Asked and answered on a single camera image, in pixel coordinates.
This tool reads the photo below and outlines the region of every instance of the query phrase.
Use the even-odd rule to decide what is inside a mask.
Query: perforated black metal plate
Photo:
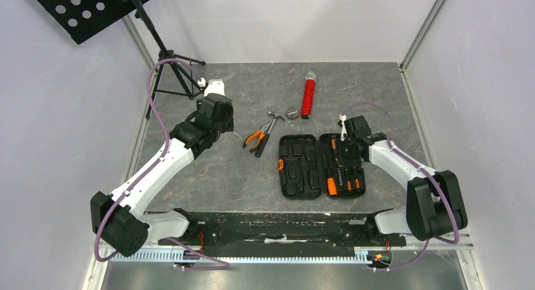
[[[37,0],[81,44],[135,9],[122,0]]]

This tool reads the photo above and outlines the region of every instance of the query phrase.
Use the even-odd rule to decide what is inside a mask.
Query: white wall
[[[36,0],[0,16],[0,289],[79,289],[89,201],[126,172],[146,66],[120,23],[78,46]]]
[[[448,0],[408,81],[439,169],[459,176],[488,289],[532,289],[533,0]]]
[[[433,2],[151,0],[146,10],[168,48],[207,62],[400,62]]]

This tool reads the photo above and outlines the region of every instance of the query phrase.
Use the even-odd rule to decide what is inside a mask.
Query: music stand
[[[140,18],[160,48],[158,54],[158,60],[164,60],[168,58],[180,58],[186,61],[205,65],[204,61],[178,55],[173,50],[167,49],[163,44],[158,32],[156,31],[154,24],[150,20],[146,11],[143,8],[143,3],[149,0],[37,0],[43,8],[50,14],[56,21],[67,31],[71,38],[77,43],[82,44],[92,36],[96,35],[103,29],[107,28],[117,20],[125,17],[131,11],[136,11],[136,17]],[[174,91],[158,90],[160,79],[163,72],[164,65],[160,66],[156,75],[155,85],[153,87],[152,99],[156,96],[157,92],[170,93],[173,95],[188,96],[193,99],[195,96],[200,95],[203,88],[200,87],[192,77],[188,74],[180,65],[173,62],[169,64],[173,69],[180,85],[184,89],[184,93],[178,93]],[[199,91],[195,94],[189,89],[188,85],[184,81],[185,76],[193,87]],[[148,119],[150,117],[150,108],[146,115]]]

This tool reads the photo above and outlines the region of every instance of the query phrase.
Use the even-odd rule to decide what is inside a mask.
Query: orange pliers handle
[[[256,144],[253,146],[253,148],[251,149],[251,151],[254,151],[253,149],[255,149],[256,147],[258,147],[258,145],[260,145],[260,142],[262,141],[262,139],[265,137],[265,133],[263,131],[255,131],[253,134],[251,134],[249,137],[247,137],[245,139],[245,142],[244,142],[244,148],[247,147],[247,145],[249,145],[249,143],[254,140],[255,138],[258,137],[258,141],[256,142]]]

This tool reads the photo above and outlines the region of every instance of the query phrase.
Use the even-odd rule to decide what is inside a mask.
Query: pliers
[[[258,149],[258,147],[260,147],[260,142],[262,142],[262,140],[264,139],[264,137],[266,136],[266,131],[269,129],[269,126],[274,122],[274,120],[272,119],[271,121],[269,121],[269,123],[267,123],[266,125],[264,125],[264,127],[260,128],[260,130],[257,130],[255,131],[253,134],[251,134],[249,137],[247,137],[245,139],[245,142],[244,142],[244,148],[247,147],[247,145],[249,143],[251,143],[252,140],[254,140],[255,138],[258,137],[258,141],[256,142],[256,144],[254,145],[254,147],[250,150],[251,153],[255,152],[256,149]]]

